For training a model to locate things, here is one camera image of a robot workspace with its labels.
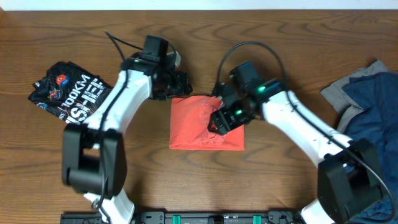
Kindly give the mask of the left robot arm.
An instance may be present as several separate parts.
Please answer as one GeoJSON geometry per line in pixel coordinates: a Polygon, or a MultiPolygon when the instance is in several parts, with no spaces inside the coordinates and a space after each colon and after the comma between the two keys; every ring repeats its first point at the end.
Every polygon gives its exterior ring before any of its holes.
{"type": "Polygon", "coordinates": [[[123,136],[146,99],[191,92],[187,75],[177,70],[180,61],[177,53],[127,59],[102,105],[80,124],[64,129],[63,183],[82,193],[105,223],[133,219],[135,205],[123,188],[127,176],[123,136]]]}

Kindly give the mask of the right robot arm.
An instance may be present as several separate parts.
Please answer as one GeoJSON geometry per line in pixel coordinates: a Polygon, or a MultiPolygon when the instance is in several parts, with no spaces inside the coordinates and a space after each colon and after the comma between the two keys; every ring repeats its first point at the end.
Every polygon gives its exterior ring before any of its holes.
{"type": "Polygon", "coordinates": [[[300,223],[349,223],[387,196],[376,148],[354,141],[314,115],[277,80],[255,78],[238,89],[216,83],[223,105],[210,116],[208,129],[225,135],[261,118],[277,127],[318,170],[317,199],[299,213],[300,223]]]}

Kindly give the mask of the orange red soccer t-shirt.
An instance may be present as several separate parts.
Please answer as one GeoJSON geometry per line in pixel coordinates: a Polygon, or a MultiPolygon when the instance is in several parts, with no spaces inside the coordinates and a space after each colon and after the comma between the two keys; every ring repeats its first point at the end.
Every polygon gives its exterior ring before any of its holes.
{"type": "Polygon", "coordinates": [[[208,130],[210,115],[222,105],[215,97],[174,98],[170,114],[169,148],[174,150],[243,151],[242,126],[225,135],[208,130]]]}

